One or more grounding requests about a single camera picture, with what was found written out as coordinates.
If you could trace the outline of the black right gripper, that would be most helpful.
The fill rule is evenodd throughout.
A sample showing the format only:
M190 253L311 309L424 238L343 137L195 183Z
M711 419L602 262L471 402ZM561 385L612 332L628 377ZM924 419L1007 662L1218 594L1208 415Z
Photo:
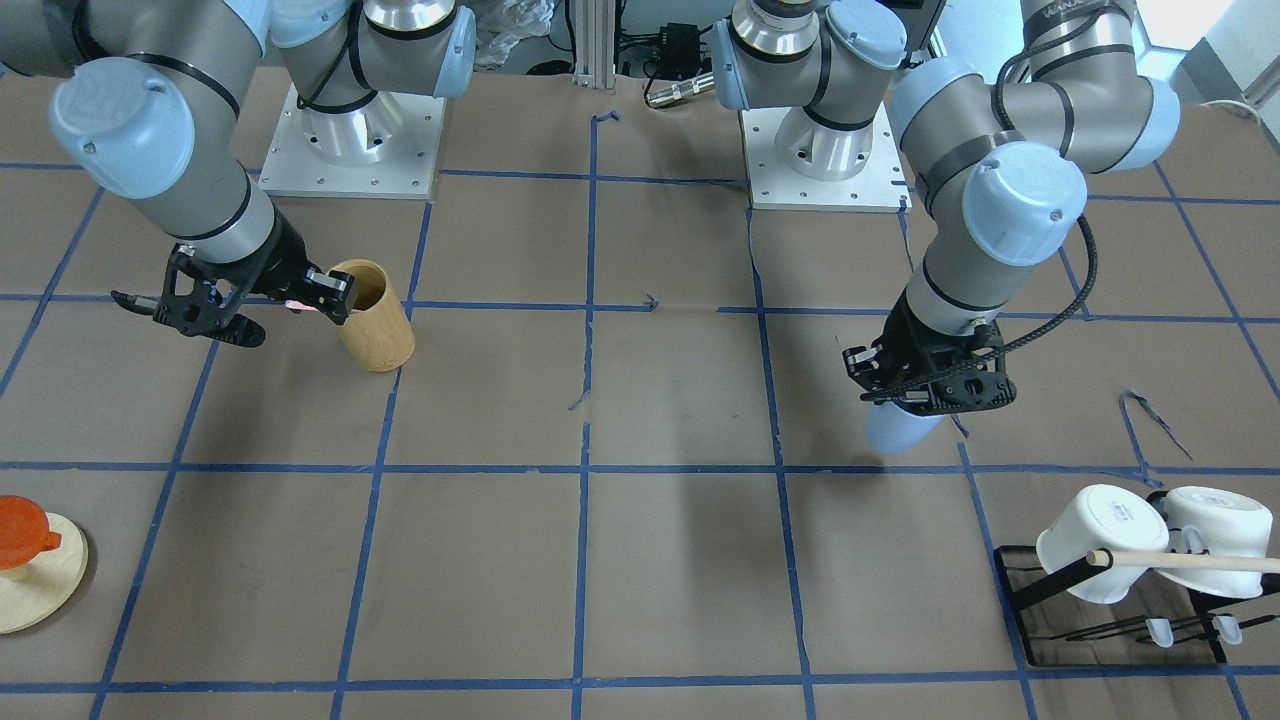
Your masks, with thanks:
M275 217L264 245L247 258L211 263L177 245L159 299L115 290L110 297L119 307L150 316L183 336L256 348L265 342L266 331L238 314L250 293L301 301L335 325L346 324L358 299L355 277L338 270L325 273L311 263L302 237L282 215Z

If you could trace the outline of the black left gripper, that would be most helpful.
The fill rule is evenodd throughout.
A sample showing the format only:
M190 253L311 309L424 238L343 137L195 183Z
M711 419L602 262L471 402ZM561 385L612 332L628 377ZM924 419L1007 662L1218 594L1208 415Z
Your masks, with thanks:
M901 295L876 342L846 348L842 357L849 377L864 388L861 400L893 402L913 416L938 416L1015 401L1005 359L978 357L983 348L1002 347L995 322L980 322L972 334L941 333L916 318Z

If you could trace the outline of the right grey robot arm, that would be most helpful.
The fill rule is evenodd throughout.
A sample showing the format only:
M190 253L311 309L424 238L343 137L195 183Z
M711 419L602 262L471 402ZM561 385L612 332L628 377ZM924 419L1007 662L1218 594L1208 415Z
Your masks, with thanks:
M113 301L188 337L257 347L256 293L344 324L361 283L312 263L229 142L270 47L325 161L367 164L408 128L393 94L458 97L477 44L457 1L5 1L3 67L59 78L68 154L174 241L157 299Z

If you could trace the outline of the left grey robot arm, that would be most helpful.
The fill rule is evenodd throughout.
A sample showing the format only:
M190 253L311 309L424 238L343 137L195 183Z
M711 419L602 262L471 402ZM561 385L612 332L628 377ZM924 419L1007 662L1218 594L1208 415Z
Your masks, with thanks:
M1005 357L1066 320L1005 342L997 316L1078 228L1085 177L1151 164L1180 102L1142 76L1130 1L1025 1L1024 49L986 82L940 56L905 70L908 32L877 1L739 1L714 24L712 72L732 110L783 108L785 165L814 181L860 172L886 106L937 228L869 347L844 354L876 420L929 425L1010 405Z

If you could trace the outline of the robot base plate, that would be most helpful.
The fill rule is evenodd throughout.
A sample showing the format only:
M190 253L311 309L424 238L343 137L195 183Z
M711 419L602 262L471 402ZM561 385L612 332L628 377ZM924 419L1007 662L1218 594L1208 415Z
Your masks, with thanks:
M800 108L739 113L756 210L896 213L911 208L884 105L869 126L837 131Z
M289 88L259 186L273 197L407 199L434 195L447 101L380 92L346 114L296 106Z

